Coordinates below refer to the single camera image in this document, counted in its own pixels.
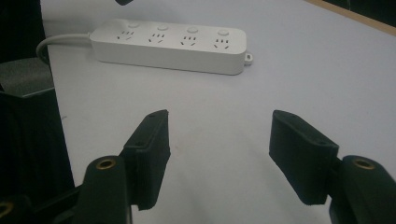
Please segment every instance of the power strip switch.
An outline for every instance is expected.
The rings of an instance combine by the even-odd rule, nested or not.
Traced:
[[[114,19],[90,39],[107,63],[237,75],[253,61],[245,32],[233,28]]]

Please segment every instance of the power strip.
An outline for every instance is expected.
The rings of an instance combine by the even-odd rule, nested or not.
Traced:
[[[237,75],[253,61],[245,32],[233,28],[114,19],[90,40],[107,63]]]

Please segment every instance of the table surface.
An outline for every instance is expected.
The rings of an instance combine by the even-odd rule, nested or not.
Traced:
[[[118,155],[149,113],[169,111],[171,158],[157,205],[134,223],[331,223],[303,205],[268,156],[272,113],[307,120],[396,176],[396,37],[303,0],[42,0],[47,35],[113,19],[233,27],[254,63],[238,76],[95,60],[89,44],[49,47],[76,184]]]

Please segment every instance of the black fabric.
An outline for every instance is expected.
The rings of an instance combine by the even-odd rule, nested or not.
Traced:
[[[0,0],[0,63],[34,58],[44,38],[39,0]]]
[[[33,205],[74,187],[55,91],[30,98],[0,93],[0,197]]]
[[[396,0],[324,0],[396,27]]]

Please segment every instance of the power cord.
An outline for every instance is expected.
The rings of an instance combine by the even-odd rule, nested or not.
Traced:
[[[65,40],[71,40],[71,39],[87,39],[90,40],[90,33],[87,34],[71,34],[71,35],[55,35],[55,36],[51,36],[43,41],[41,41],[37,48],[35,49],[35,54],[37,55],[37,57],[46,64],[49,64],[50,61],[48,58],[46,58],[43,55],[43,49],[44,47],[46,47],[47,45],[50,44],[55,44],[55,43],[61,43],[64,42]]]

